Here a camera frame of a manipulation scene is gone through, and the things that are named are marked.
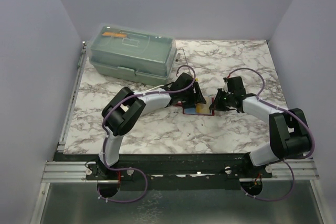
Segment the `white wall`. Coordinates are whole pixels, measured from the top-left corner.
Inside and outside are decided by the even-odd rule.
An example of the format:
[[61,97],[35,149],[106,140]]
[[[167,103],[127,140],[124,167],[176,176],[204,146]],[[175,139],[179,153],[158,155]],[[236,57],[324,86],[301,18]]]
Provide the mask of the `white wall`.
[[288,104],[304,110],[336,220],[336,0],[293,0],[269,46]]
[[0,3],[0,222],[23,224],[57,145],[81,42],[60,0]]
[[83,40],[100,22],[181,39],[270,39],[292,0],[62,0]]

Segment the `table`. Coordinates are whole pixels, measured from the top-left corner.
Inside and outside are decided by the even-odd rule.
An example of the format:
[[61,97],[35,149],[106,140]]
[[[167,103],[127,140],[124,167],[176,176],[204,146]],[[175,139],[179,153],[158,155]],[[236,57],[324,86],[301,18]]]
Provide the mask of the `table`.
[[[236,68],[258,70],[266,81],[261,97],[279,106],[286,106],[274,64],[264,40],[176,41],[181,57],[173,66],[171,79],[180,65],[192,66],[204,96],[215,96],[224,86],[223,77]],[[243,77],[247,92],[257,93],[259,77],[250,71],[237,72]],[[102,109],[115,94],[128,86],[144,91],[151,86],[100,75],[85,60],[85,66],[70,127],[66,132],[64,154],[98,154],[104,130]],[[268,125],[246,113],[215,112],[215,116],[183,115],[182,109],[170,107],[141,117],[124,137],[120,153],[245,153],[269,141]]]

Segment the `transparent lid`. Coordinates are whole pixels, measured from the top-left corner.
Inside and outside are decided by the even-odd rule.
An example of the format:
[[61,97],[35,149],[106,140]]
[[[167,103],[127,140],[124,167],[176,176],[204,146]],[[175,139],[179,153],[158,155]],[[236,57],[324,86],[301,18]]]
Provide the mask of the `transparent lid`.
[[89,43],[90,60],[109,67],[167,76],[173,64],[173,37],[102,24]]

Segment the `marble table top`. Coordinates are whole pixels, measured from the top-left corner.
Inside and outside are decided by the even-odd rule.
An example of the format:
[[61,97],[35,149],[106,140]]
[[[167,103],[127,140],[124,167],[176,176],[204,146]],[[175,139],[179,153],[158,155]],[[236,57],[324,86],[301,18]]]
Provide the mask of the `marble table top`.
[[[204,96],[215,96],[224,86],[223,77],[236,68],[258,70],[266,80],[264,100],[286,106],[278,77],[264,40],[176,41],[181,57],[171,74],[176,80],[178,66],[186,63],[182,48],[192,66]],[[240,71],[248,93],[257,93],[259,77]],[[101,127],[102,109],[115,94],[128,86],[144,91],[151,86],[100,75],[86,60],[81,83],[66,138],[65,154],[98,154],[105,132]],[[246,113],[215,112],[215,116],[183,115],[182,109],[170,107],[141,117],[124,137],[121,153],[245,153],[269,141],[268,125]]]

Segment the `green plastic container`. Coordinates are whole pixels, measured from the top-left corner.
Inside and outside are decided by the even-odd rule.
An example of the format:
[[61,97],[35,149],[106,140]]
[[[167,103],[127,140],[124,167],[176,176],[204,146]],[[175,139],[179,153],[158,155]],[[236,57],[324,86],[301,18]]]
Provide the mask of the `green plastic container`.
[[173,37],[107,24],[88,43],[90,63],[100,74],[153,86],[167,84],[176,51]]

